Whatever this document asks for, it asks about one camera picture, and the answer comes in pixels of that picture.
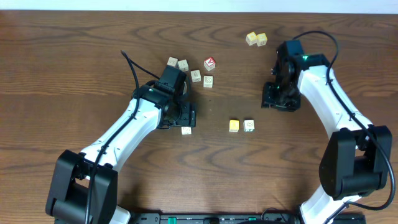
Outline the yellow M airplane block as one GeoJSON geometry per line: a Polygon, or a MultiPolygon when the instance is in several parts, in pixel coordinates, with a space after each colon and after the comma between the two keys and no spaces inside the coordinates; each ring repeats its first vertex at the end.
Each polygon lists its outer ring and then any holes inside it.
{"type": "Polygon", "coordinates": [[[267,44],[268,38],[265,33],[261,33],[257,35],[257,46],[261,47],[267,44]]]}

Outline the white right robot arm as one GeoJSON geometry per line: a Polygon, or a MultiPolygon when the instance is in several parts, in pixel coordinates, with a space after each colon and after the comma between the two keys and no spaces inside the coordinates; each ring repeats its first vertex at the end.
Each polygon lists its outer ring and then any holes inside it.
{"type": "Polygon", "coordinates": [[[305,97],[329,138],[319,165],[320,186],[300,206],[301,223],[333,223],[349,205],[394,180],[392,134],[375,126],[352,104],[323,54],[305,54],[298,39],[277,48],[277,60],[262,92],[262,107],[293,112],[305,97]]]}

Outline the cream block letter print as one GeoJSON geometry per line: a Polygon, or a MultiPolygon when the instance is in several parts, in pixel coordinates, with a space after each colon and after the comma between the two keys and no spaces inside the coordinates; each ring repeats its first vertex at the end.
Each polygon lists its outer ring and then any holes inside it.
{"type": "Polygon", "coordinates": [[[178,64],[178,68],[182,71],[182,72],[187,72],[187,71],[189,71],[189,65],[188,65],[188,61],[185,59],[185,60],[179,60],[178,62],[177,62],[177,64],[178,64]]]}

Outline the red A block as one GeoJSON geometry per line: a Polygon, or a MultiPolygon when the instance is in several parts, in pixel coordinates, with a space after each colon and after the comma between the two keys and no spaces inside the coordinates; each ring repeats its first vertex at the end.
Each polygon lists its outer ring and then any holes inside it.
{"type": "Polygon", "coordinates": [[[203,63],[207,71],[211,71],[216,67],[216,62],[213,57],[206,58],[203,63]]]}

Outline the cream block animal print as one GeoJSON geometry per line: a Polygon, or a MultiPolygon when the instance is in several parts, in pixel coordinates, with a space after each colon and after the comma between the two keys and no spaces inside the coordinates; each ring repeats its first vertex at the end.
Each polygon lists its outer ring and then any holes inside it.
{"type": "Polygon", "coordinates": [[[200,82],[200,81],[201,81],[201,73],[200,73],[199,70],[192,70],[192,71],[190,72],[190,74],[191,74],[191,79],[192,79],[192,82],[193,82],[193,83],[196,83],[196,82],[200,82]]]}

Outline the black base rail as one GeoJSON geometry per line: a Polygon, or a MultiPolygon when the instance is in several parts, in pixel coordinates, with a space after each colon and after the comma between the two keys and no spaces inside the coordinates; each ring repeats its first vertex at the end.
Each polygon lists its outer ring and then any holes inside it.
{"type": "Polygon", "coordinates": [[[178,215],[159,213],[133,213],[128,224],[239,224],[239,223],[303,223],[297,215],[286,213],[255,214],[207,214],[178,215]]]}

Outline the green Z cat block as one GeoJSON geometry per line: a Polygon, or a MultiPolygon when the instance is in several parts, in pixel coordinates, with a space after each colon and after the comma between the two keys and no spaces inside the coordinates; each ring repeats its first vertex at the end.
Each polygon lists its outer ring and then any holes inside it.
{"type": "Polygon", "coordinates": [[[181,127],[182,135],[190,135],[192,133],[192,128],[189,126],[181,127]]]}

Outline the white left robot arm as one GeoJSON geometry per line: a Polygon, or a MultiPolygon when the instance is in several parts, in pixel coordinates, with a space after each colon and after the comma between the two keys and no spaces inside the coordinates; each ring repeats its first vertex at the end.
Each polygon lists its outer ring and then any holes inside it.
{"type": "Polygon", "coordinates": [[[117,205],[118,175],[140,142],[155,129],[195,127],[195,106],[187,101],[190,81],[166,66],[159,80],[133,93],[121,117],[79,153],[64,151],[45,206],[56,223],[129,223],[130,211],[117,205]]]}

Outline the cream block red side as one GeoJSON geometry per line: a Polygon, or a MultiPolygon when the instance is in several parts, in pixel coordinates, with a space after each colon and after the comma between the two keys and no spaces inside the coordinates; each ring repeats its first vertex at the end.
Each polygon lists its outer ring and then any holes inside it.
{"type": "Polygon", "coordinates": [[[167,61],[167,65],[171,66],[171,67],[177,67],[178,65],[178,59],[174,58],[174,57],[169,57],[168,61],[167,61]]]}

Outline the cream block with brown print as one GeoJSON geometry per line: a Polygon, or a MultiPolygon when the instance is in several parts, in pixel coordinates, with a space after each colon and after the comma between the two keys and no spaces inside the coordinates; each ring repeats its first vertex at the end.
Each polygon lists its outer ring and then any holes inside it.
{"type": "Polygon", "coordinates": [[[203,77],[203,87],[212,88],[213,87],[213,76],[205,75],[203,77]]]}

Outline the yellow K block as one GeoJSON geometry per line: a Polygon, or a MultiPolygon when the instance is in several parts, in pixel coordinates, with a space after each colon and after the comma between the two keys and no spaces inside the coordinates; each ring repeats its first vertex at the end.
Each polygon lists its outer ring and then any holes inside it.
{"type": "Polygon", "coordinates": [[[231,119],[229,121],[229,132],[236,133],[239,131],[239,120],[231,119]]]}

